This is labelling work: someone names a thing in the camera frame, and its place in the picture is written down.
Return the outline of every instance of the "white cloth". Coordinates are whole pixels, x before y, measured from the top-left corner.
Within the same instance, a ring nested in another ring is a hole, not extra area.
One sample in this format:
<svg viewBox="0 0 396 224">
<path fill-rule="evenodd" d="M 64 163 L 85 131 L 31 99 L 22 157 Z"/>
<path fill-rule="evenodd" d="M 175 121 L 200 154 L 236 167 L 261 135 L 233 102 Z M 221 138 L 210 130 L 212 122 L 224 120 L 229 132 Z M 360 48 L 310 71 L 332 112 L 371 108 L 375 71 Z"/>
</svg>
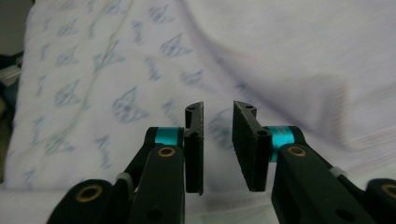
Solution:
<svg viewBox="0 0 396 224">
<path fill-rule="evenodd" d="M 300 126 L 347 170 L 394 160 L 394 9 L 361 0 L 37 1 L 6 189 L 114 182 L 148 127 L 184 126 L 184 108 L 199 101 L 205 195 L 187 196 L 189 214 L 269 203 L 268 193 L 248 192 L 236 161 L 233 100 L 257 106 L 262 125 Z"/>
</svg>

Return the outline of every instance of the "metal rivet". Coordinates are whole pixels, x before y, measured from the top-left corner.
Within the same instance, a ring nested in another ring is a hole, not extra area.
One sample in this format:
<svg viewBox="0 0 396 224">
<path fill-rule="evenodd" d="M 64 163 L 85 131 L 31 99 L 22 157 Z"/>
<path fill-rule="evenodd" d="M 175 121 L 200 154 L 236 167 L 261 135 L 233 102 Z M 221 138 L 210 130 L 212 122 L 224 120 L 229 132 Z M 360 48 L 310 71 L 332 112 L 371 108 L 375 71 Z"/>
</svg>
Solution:
<svg viewBox="0 0 396 224">
<path fill-rule="evenodd" d="M 392 184 L 384 184 L 381 189 L 388 194 L 389 197 L 396 199 L 396 186 Z"/>
<path fill-rule="evenodd" d="M 158 150 L 158 155 L 161 157 L 171 157 L 176 153 L 174 148 L 171 147 L 162 147 Z"/>
<path fill-rule="evenodd" d="M 304 157 L 306 155 L 306 151 L 300 147 L 289 147 L 288 152 L 298 157 Z"/>
<path fill-rule="evenodd" d="M 87 203 L 95 200 L 102 193 L 103 188 L 99 185 L 89 185 L 80 190 L 76 196 L 76 200 L 80 203 Z"/>
</svg>

